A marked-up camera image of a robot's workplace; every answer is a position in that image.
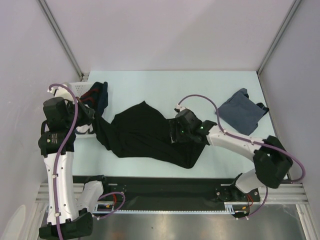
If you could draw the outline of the black tank top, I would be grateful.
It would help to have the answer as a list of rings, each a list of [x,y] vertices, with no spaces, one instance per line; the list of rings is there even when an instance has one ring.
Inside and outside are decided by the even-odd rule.
[[[97,140],[119,158],[152,158],[191,169],[205,148],[194,141],[172,142],[169,120],[145,101],[112,122],[96,113],[92,127]]]

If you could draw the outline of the blue printed tank top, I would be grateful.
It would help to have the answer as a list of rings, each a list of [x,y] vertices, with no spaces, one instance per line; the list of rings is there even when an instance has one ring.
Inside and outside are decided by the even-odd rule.
[[[218,115],[240,134],[249,136],[270,109],[262,102],[250,100],[248,90],[241,88],[227,99],[219,108]]]

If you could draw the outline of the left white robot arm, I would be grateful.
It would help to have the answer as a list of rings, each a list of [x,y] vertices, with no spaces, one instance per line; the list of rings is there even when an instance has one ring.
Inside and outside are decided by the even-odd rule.
[[[41,125],[38,140],[47,172],[49,206],[46,225],[39,228],[44,240],[73,240],[90,236],[93,215],[98,199],[110,196],[111,188],[104,184],[104,176],[90,177],[82,193],[76,198],[73,182],[74,128],[88,123],[94,111],[82,103],[63,97],[53,97],[43,103],[46,120]]]

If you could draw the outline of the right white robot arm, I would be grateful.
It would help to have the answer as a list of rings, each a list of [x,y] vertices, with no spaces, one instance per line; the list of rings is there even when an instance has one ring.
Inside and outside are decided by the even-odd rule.
[[[229,186],[231,196],[237,201],[260,187],[277,189],[293,165],[292,158],[286,155],[276,137],[270,135],[262,139],[229,133],[217,122],[201,121],[187,108],[169,120],[169,127],[173,142],[221,147],[253,162],[254,168],[239,174]]]

